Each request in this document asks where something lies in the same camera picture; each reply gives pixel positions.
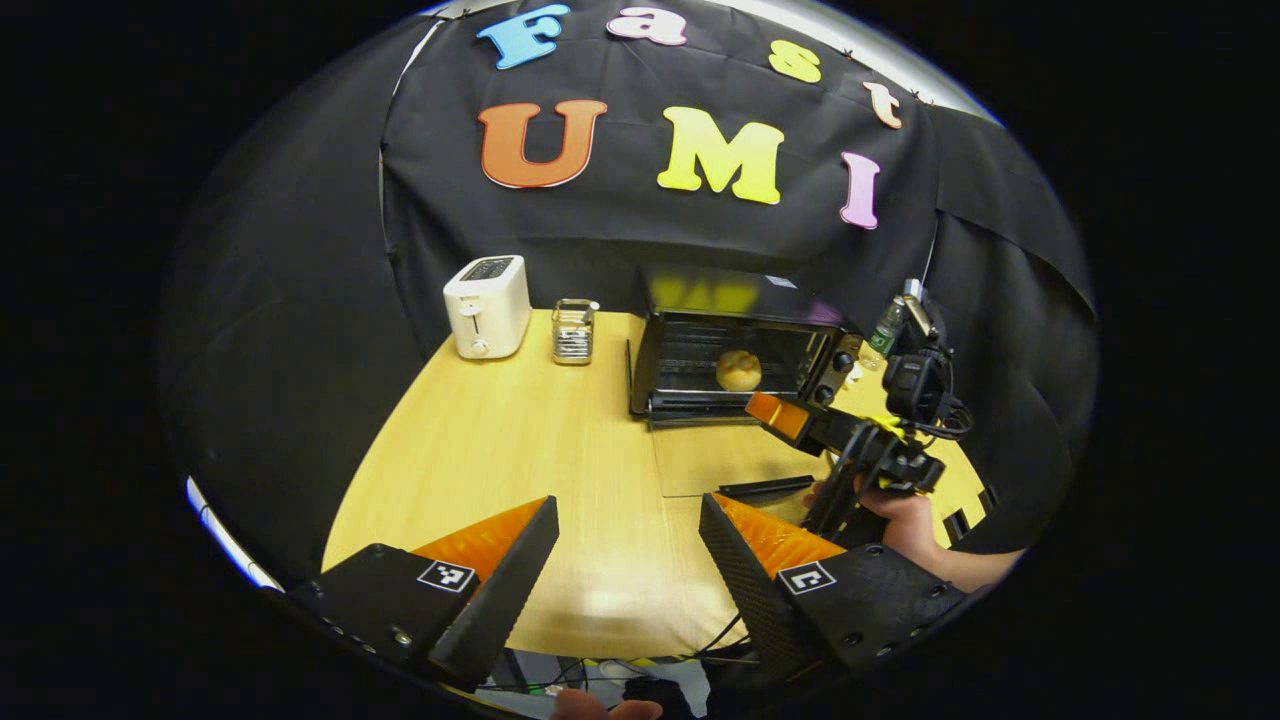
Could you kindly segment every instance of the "black toaster oven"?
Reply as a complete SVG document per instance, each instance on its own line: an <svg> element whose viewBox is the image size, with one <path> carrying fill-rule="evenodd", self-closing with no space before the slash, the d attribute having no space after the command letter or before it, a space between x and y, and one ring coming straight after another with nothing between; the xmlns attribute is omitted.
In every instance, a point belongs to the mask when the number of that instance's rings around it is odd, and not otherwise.
<svg viewBox="0 0 1280 720"><path fill-rule="evenodd" d="M641 266L639 347L630 347L630 409L655 424L751 423L753 392L828 405L863 334L783 277L695 266Z"/></svg>

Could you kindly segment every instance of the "table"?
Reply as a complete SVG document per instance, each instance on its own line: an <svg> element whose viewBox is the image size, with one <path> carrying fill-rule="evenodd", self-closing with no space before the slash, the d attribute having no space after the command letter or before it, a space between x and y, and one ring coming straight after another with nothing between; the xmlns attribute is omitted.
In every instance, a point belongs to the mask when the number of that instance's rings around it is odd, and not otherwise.
<svg viewBox="0 0 1280 720"><path fill-rule="evenodd" d="M626 341L635 348L643 329L635 315L599 313L594 360L584 366L552 360L549 310L534 310L524 345L506 359L463 360L447 338L356 470L323 569L371 542L412 551L554 495L559 539L507 646L575 657L668 656L704 646L737 610L698 534L699 495L663 495L664 484L689 484L673 482L671 469L694 468L710 491L786 477L780 469L797 462L817 462L820 474L813 474L822 478L827 465L750 425L664 429L682 434L655 442L648 423L627 413ZM879 373L867 372L833 406L884 414L883 400ZM931 454L947 466L933 505L934 532L948 544L942 518L964 507L969 523L979 523L982 486L954 442L937 441ZM733 477L753 469L754 477ZM765 509L799 523L803 495ZM740 624L722 642L742 634Z"/></svg>

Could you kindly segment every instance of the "toaster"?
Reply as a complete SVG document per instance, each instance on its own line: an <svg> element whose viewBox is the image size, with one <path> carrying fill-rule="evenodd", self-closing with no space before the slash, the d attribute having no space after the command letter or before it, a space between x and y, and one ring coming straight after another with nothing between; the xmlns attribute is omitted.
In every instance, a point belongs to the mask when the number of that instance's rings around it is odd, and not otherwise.
<svg viewBox="0 0 1280 720"><path fill-rule="evenodd" d="M444 307L458 355L506 357L529 328L529 281L520 255L477 258L444 284Z"/></svg>

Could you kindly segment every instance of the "metal container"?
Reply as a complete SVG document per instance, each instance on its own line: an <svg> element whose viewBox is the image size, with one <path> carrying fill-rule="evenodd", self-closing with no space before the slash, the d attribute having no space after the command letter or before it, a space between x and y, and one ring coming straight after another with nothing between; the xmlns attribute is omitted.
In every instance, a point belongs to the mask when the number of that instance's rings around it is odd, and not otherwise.
<svg viewBox="0 0 1280 720"><path fill-rule="evenodd" d="M557 300L552 311L552 357L559 365L586 365L591 361L595 336L594 300Z"/></svg>

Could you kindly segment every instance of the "colorful foam letter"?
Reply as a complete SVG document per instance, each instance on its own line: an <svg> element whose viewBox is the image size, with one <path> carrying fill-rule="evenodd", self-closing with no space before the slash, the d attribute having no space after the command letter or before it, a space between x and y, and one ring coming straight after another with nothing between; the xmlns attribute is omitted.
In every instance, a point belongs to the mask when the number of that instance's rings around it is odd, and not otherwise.
<svg viewBox="0 0 1280 720"><path fill-rule="evenodd" d="M893 129L902 129L902 120L893 117L893 108L899 106L897 97L890 95L888 88L878 82L864 82L863 87L872 91L872 110L876 110L876 117Z"/></svg>
<svg viewBox="0 0 1280 720"><path fill-rule="evenodd" d="M595 118L608 110L599 100L566 100L556 105L564 117L564 141L559 158L550 163L525 160L525 131L529 120L541 111L532 102L495 105L480 113L484 142L480 168L498 184L507 187L550 187L576 178L591 159Z"/></svg>
<svg viewBox="0 0 1280 720"><path fill-rule="evenodd" d="M876 195L879 165L856 152L841 152L840 156L849 165L849 202L840 209L840 219L851 225L876 229L879 220L872 210L872 200Z"/></svg>
<svg viewBox="0 0 1280 720"><path fill-rule="evenodd" d="M804 82L822 79L822 72L818 70L820 60L813 54L813 50L786 40L774 40L769 44L769 50L773 50L773 54L769 55L769 64L773 65L774 70Z"/></svg>
<svg viewBox="0 0 1280 720"><path fill-rule="evenodd" d="M671 163L658 173L658 184L698 190L703 181L694 172L694 161L700 160L707 182L716 192L724 190L733 173L742 168L742 176L733 183L733 195L767 205L776 205L782 199L773 186L782 131L763 123L746 123L732 142L724 142L716 120L704 110L673 106L662 114L675 128Z"/></svg>
<svg viewBox="0 0 1280 720"><path fill-rule="evenodd" d="M623 17L614 18L604 26L613 35L646 37L658 45L684 45L689 42L689 38L685 37L685 18L671 10L623 8L618 14Z"/></svg>
<svg viewBox="0 0 1280 720"><path fill-rule="evenodd" d="M556 37L559 35L562 29L559 20L552 15L566 14L568 14L568 5L557 3L494 23L477 32L476 37L488 37L493 41L498 53L502 53L498 69L506 70L535 58L549 55L556 50L554 42L538 40L538 36Z"/></svg>

